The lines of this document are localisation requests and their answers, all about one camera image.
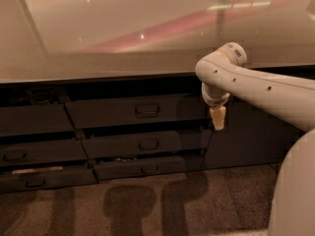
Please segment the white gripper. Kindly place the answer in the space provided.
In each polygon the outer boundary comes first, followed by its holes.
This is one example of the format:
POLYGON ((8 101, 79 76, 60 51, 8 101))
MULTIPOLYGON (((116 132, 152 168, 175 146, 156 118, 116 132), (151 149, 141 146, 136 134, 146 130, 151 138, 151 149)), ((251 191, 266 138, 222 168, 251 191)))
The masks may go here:
POLYGON ((210 114, 214 127, 217 131, 221 131, 224 128, 226 114, 226 108, 223 105, 228 102, 229 93, 215 86, 208 86, 206 84, 202 84, 201 91, 205 102, 211 107, 210 114))

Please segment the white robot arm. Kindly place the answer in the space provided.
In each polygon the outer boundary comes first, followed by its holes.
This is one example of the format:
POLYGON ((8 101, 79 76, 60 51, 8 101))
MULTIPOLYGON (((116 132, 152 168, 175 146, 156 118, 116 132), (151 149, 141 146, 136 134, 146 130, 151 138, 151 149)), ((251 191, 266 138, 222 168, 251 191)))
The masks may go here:
POLYGON ((235 95, 304 132, 283 160, 268 236, 315 236, 315 83, 246 69, 246 62, 243 47, 230 42, 196 65, 215 129, 223 129, 224 105, 235 95))

